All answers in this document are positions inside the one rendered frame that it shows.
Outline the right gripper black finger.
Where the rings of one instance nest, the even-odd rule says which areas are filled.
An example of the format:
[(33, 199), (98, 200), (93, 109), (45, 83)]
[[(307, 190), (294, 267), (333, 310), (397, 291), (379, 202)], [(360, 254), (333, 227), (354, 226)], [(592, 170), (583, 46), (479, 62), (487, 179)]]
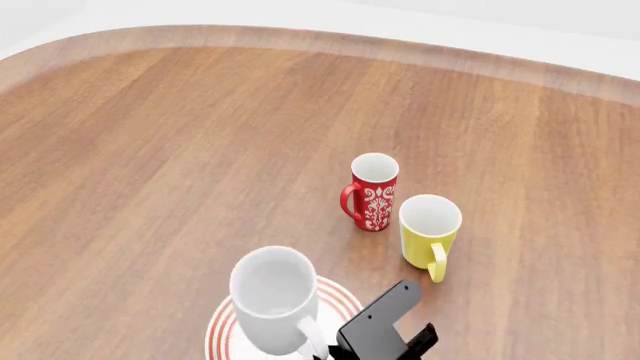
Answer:
[(407, 343), (407, 350), (404, 355), (424, 355), (437, 344), (438, 340), (434, 325), (428, 323), (424, 329)]
[(326, 359), (321, 359), (319, 356), (312, 356), (311, 360), (346, 360), (346, 349), (340, 344), (329, 345), (329, 356)]

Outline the tall white mug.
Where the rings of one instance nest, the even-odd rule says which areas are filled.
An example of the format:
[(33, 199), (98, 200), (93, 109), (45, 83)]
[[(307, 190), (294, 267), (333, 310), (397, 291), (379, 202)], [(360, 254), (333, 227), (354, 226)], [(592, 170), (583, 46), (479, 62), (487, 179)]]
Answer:
[(236, 319), (258, 350), (286, 356), (309, 344), (312, 356), (329, 358), (317, 322), (318, 279), (304, 254), (280, 245), (251, 251), (232, 269), (229, 290)]

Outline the white plate with red rings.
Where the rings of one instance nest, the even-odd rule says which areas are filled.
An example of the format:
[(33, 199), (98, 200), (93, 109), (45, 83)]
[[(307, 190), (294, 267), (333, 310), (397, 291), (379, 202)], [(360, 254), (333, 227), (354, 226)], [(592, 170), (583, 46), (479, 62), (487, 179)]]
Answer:
[[(337, 330), (362, 311), (363, 306), (349, 290), (335, 281), (322, 276), (317, 280), (317, 322), (325, 341), (335, 345)], [(285, 356), (270, 356), (261, 352), (241, 329), (229, 297), (220, 303), (212, 315), (204, 338), (206, 360), (313, 360), (312, 351), (310, 344), (304, 344), (300, 350)]]

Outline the yellow and white mug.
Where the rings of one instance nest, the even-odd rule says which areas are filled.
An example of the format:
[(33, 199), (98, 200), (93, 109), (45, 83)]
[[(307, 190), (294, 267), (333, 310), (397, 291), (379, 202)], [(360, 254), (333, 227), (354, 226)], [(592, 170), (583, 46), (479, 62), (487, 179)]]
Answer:
[(462, 225), (458, 206), (439, 195), (416, 195), (400, 206), (399, 222), (404, 259), (426, 269), (434, 283), (441, 283), (450, 248)]

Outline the red mug with white pattern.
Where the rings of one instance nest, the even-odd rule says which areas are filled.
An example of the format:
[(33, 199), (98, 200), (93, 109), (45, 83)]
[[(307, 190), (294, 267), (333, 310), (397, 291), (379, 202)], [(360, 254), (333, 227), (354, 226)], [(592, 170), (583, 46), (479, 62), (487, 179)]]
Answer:
[(359, 155), (351, 163), (352, 182), (340, 194), (340, 206), (362, 230), (389, 226), (399, 164), (379, 152)]

